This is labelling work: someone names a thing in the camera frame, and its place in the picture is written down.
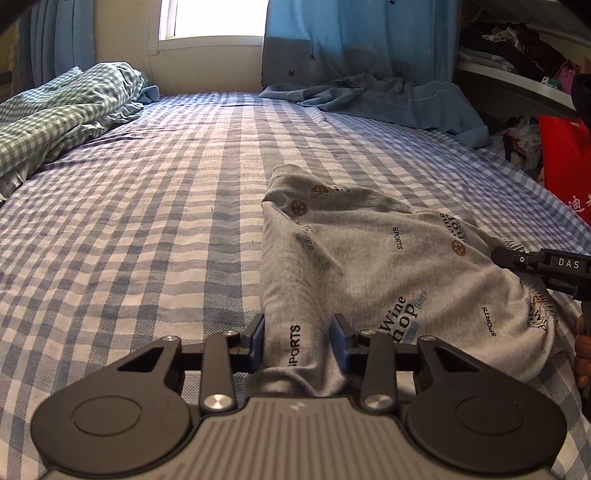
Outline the person's right hand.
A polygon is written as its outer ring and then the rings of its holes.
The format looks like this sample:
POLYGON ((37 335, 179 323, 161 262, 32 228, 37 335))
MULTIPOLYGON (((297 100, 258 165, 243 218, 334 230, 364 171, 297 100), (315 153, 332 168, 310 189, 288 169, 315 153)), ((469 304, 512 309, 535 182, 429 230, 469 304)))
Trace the person's right hand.
POLYGON ((580 389, 585 388, 591 376, 591 338, 586 334, 583 316, 580 316, 577 320, 574 373, 577 387, 580 389))

